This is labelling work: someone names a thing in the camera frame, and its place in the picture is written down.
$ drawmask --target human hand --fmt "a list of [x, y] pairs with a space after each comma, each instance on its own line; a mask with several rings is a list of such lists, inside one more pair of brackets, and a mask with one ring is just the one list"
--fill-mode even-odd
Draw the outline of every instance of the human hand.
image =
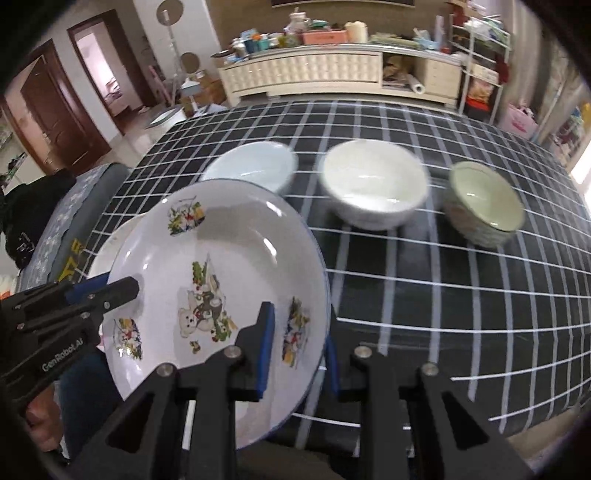
[[46, 388], [31, 403], [25, 412], [29, 435], [43, 452], [55, 450], [64, 435], [60, 407], [53, 400], [53, 385]]

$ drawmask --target black bag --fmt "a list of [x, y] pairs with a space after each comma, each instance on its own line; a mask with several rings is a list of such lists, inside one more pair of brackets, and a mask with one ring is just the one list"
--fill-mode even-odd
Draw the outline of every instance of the black bag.
[[20, 270], [31, 261], [58, 202], [75, 184], [76, 177], [64, 169], [2, 195], [0, 216], [6, 252]]

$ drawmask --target door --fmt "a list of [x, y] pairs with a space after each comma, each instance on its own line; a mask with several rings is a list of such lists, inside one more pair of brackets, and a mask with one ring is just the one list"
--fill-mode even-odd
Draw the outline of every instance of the door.
[[44, 57], [39, 58], [33, 67], [21, 94], [65, 168], [80, 174], [102, 156], [101, 149], [93, 145], [92, 139], [74, 117]]
[[142, 100], [142, 103], [145, 106], [155, 106], [157, 104], [156, 97], [144, 77], [142, 69], [135, 58], [134, 51], [129, 45], [129, 41], [125, 36], [125, 31], [117, 16], [117, 12], [115, 10], [109, 10], [108, 12], [101, 14], [100, 17], [103, 19], [103, 22], [105, 22], [105, 26], [111, 36], [113, 45], [115, 45], [115, 50], [119, 55], [119, 59], [124, 65], [127, 75], [129, 76], [129, 81], [134, 86], [140, 100]]

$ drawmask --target white plate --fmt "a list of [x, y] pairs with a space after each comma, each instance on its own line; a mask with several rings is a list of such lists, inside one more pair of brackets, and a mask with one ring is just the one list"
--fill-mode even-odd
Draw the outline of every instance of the white plate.
[[129, 275], [140, 283], [138, 298], [103, 323], [123, 398], [163, 362], [199, 364], [233, 344], [268, 300], [275, 305], [268, 387], [259, 403], [237, 403], [237, 447], [296, 409], [322, 357], [330, 294], [318, 244], [288, 203], [237, 180], [179, 190], [125, 240], [109, 282]]
[[202, 180], [246, 180], [282, 195], [287, 192], [298, 165], [297, 155], [278, 142], [253, 142], [221, 155]]
[[[92, 262], [90, 266], [90, 270], [88, 271], [88, 278], [98, 277], [103, 273], [108, 273], [111, 271], [111, 267], [113, 266], [113, 262], [115, 261], [115, 257], [117, 256], [117, 252], [123, 245], [123, 242], [127, 238], [127, 236], [131, 233], [134, 227], [139, 223], [145, 213], [133, 217], [131, 220], [128, 220], [123, 225], [120, 225], [117, 230], [115, 230], [111, 236], [107, 239], [107, 241], [103, 244], [100, 248], [99, 252], [96, 254], [95, 260]], [[99, 326], [99, 335], [100, 335], [100, 344], [96, 347], [101, 350], [102, 352], [105, 351], [105, 346], [103, 345], [103, 326]]]

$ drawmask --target checkered tablecloth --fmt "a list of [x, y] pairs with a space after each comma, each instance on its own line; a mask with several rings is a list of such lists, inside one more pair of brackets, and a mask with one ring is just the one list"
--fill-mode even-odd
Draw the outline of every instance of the checkered tablecloth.
[[[408, 224], [360, 231], [330, 210], [316, 165], [329, 148], [352, 138], [402, 145], [428, 167], [431, 195]], [[177, 124], [111, 201], [89, 238], [79, 275], [119, 225], [198, 181], [222, 153], [264, 139], [283, 142], [299, 156], [287, 200], [322, 249], [339, 321], [360, 342], [399, 356], [405, 367], [439, 363], [506, 435], [586, 401], [591, 228], [582, 199], [546, 150], [446, 113], [378, 102], [294, 101]], [[525, 225], [503, 248], [467, 243], [441, 212], [449, 169], [465, 160], [494, 168], [525, 206]], [[323, 381], [321, 367], [306, 401], [275, 437], [354, 452], [358, 407], [336, 404]]]

